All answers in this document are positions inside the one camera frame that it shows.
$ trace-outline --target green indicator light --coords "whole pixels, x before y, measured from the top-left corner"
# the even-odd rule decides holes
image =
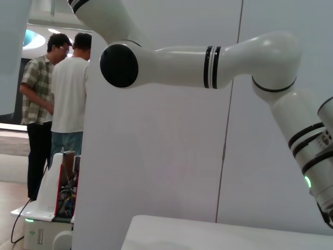
[[[310,181],[310,179],[307,176],[305,176],[304,178],[305,178],[306,182],[308,183],[309,187],[311,187],[311,181]]]

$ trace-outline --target eyeglasses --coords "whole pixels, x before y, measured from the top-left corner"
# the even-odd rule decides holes
[[[64,48],[64,47],[62,47],[62,46],[60,46],[60,48],[62,48],[64,51],[66,51],[66,55],[68,55],[68,53],[69,53],[69,49]]]

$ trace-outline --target short-sleeve shirt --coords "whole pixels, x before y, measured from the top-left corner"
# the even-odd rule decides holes
[[[69,57],[54,67],[51,84],[55,102],[52,132],[83,131],[88,65],[83,58]]]
[[[22,83],[28,85],[42,99],[53,102],[51,96],[51,77],[53,64],[46,55],[40,56],[28,62],[24,69]],[[43,124],[52,121],[52,115],[40,105],[31,102],[23,95],[22,124]]]

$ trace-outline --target plaid shirt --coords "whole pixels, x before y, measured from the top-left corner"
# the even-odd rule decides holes
[[[52,102],[51,77],[53,64],[46,55],[40,56],[28,62],[24,69],[22,83],[28,85],[37,95],[46,101]],[[50,121],[50,113],[40,105],[31,102],[23,95],[22,124],[43,124]]]

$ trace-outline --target black pants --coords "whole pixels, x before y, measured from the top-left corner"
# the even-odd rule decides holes
[[[43,125],[30,123],[27,125],[30,154],[28,165],[28,197],[37,199],[43,178],[45,162],[49,164],[52,145],[52,122]]]

